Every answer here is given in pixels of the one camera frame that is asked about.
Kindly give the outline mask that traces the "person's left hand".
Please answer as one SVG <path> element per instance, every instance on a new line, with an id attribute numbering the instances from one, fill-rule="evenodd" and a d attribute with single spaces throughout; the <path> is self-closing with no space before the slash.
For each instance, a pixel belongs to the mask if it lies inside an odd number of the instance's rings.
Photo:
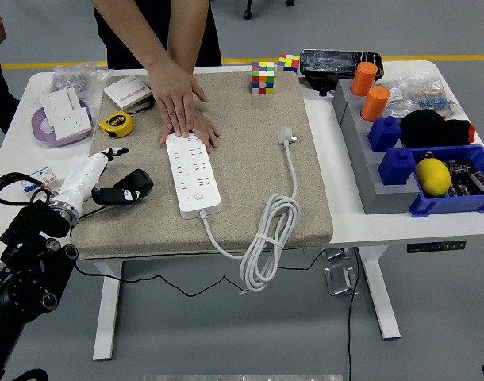
<path id="1" fill-rule="evenodd" d="M 208 153 L 218 147 L 217 138 L 221 135 L 219 129 L 199 110 L 194 111 L 194 122 L 189 126 L 179 122 L 176 116 L 170 116 L 170 121 L 165 121 L 162 128 L 159 144 L 164 146 L 169 135 L 187 138 L 191 133 L 204 144 Z"/>

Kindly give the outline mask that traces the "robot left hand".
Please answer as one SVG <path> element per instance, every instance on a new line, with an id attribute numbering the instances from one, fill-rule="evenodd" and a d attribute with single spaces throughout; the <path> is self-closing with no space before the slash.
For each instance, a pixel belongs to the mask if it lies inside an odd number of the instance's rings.
<path id="1" fill-rule="evenodd" d="M 128 152 L 127 148 L 111 147 L 88 157 L 64 180 L 59 193 L 51 198 L 50 207 L 73 225 L 82 216 L 83 203 L 90 198 L 102 206 L 129 205 L 143 198 L 146 194 L 139 190 L 95 187 L 107 164 Z"/>

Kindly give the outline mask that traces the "person's right hand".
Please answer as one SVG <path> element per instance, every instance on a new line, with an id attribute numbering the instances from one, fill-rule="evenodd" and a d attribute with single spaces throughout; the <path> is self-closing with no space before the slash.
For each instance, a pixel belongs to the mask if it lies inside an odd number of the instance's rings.
<path id="1" fill-rule="evenodd" d="M 188 137 L 195 123 L 194 96 L 208 99 L 196 79 L 174 60 L 158 60 L 147 68 L 151 89 L 164 126 L 176 135 Z"/>

